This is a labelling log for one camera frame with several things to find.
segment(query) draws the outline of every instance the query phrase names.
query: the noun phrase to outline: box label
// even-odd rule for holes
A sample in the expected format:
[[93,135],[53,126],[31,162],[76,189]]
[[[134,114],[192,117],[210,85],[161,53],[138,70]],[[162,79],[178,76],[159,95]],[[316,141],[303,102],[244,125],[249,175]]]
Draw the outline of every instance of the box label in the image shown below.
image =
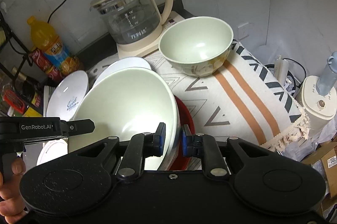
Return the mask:
[[336,156],[328,159],[328,168],[337,165],[337,158]]

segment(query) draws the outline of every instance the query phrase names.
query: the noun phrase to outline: wall outlet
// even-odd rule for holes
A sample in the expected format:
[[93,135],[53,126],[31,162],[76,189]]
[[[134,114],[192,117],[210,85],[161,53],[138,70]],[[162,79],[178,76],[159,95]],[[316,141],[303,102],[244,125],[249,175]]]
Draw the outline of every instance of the wall outlet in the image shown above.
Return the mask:
[[244,23],[238,26],[238,39],[242,40],[243,38],[249,35],[250,23]]

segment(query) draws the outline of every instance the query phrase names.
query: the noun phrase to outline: silver screw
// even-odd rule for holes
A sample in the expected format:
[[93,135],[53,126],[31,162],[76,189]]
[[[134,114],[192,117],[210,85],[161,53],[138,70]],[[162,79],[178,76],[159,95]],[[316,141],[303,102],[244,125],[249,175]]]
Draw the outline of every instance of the silver screw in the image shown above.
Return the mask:
[[131,168],[122,168],[120,170],[118,170],[118,174],[120,176],[122,176],[123,178],[127,177],[127,176],[131,176],[135,173],[134,169]]
[[177,179],[178,175],[176,175],[176,174],[170,174],[170,175],[168,175],[168,178],[169,179]]
[[213,176],[224,176],[227,175],[227,171],[223,168],[214,168],[211,170]]

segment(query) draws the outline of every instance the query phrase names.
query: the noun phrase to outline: red package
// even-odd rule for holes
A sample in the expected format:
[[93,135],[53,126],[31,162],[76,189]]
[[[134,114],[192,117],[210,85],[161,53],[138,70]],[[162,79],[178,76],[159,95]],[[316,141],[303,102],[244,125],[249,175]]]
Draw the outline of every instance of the red package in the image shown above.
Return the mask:
[[46,74],[56,83],[59,83],[64,78],[61,72],[55,66],[52,66],[48,71],[46,71]]
[[50,70],[53,64],[44,56],[42,50],[36,48],[32,51],[29,56],[33,59],[33,62],[43,71],[46,72]]

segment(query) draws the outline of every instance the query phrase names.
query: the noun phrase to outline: bowl rim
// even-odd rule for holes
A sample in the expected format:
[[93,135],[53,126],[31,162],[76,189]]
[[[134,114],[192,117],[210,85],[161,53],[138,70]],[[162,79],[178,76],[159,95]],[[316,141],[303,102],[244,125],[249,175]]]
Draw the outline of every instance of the bowl rim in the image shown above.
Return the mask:
[[[207,19],[213,19],[213,20],[217,20],[217,21],[221,21],[222,23],[224,23],[225,25],[227,25],[227,27],[229,27],[230,29],[230,32],[231,32],[231,39],[230,39],[230,43],[228,44],[228,46],[223,50],[221,51],[220,53],[217,53],[215,54],[214,56],[208,58],[208,59],[205,59],[205,60],[201,60],[201,61],[196,61],[196,62],[180,62],[180,61],[176,61],[176,60],[173,60],[169,57],[167,57],[162,51],[161,51],[161,41],[163,39],[163,37],[165,36],[165,34],[172,28],[174,28],[175,26],[179,25],[179,24],[182,24],[188,20],[197,20],[197,19],[201,19],[201,18],[207,18]],[[169,27],[167,30],[164,31],[164,33],[161,35],[160,39],[159,39],[159,43],[158,43],[158,49],[159,49],[159,52],[164,56],[164,58],[170,62],[173,62],[173,63],[177,63],[177,64],[198,64],[198,63],[203,63],[203,62],[207,62],[207,61],[210,61],[212,60],[213,58],[221,55],[222,53],[224,53],[226,50],[228,50],[228,48],[231,47],[232,43],[233,43],[233,39],[234,39],[234,33],[233,33],[233,29],[232,27],[227,23],[225,22],[224,20],[220,19],[220,18],[216,18],[216,17],[211,17],[211,16],[196,16],[196,17],[191,17],[191,18],[187,18],[185,20],[182,20],[178,23],[175,23],[174,25],[172,25],[171,27]]]
[[[179,134],[179,129],[178,129],[177,124],[178,124],[178,121],[179,121],[179,125],[180,125],[180,119],[179,119],[179,112],[178,112],[176,99],[174,97],[174,94],[173,94],[172,90],[170,89],[169,85],[165,82],[165,80],[159,74],[157,74],[155,71],[147,69],[147,68],[135,68],[135,67],[133,67],[133,68],[124,68],[124,69],[121,69],[121,70],[118,70],[118,71],[115,71],[115,72],[111,73],[110,75],[106,76],[103,80],[101,80],[95,87],[93,87],[91,90],[89,90],[89,92],[84,96],[83,100],[79,104],[79,106],[76,109],[76,112],[73,115],[73,117],[71,118],[71,120],[74,120],[78,110],[80,109],[80,106],[81,106],[82,102],[88,96],[90,96],[91,93],[93,93],[93,90],[95,88],[97,88],[97,86],[104,84],[104,82],[107,81],[107,79],[112,78],[114,75],[116,75],[118,73],[125,73],[125,71],[128,71],[128,70],[143,71],[145,73],[151,74],[152,76],[157,78],[163,84],[163,86],[165,87],[168,95],[170,96],[171,108],[172,108],[172,111],[173,111],[173,121],[172,121],[172,128],[170,128],[170,130],[171,130],[170,141],[168,143],[168,147],[167,147],[166,153],[163,157],[163,160],[161,161],[161,163],[158,167],[158,170],[162,170],[163,167],[166,167],[166,165],[169,165],[169,164],[172,163],[172,162],[170,162],[170,160],[171,160],[170,155],[169,155],[169,153],[167,153],[167,151],[173,151],[174,148],[176,147],[177,143],[178,143],[176,135]],[[70,150],[69,150],[69,147],[71,146],[71,145],[69,146],[70,142],[69,142],[69,139],[68,139],[68,148],[67,148],[68,153],[70,153]]]

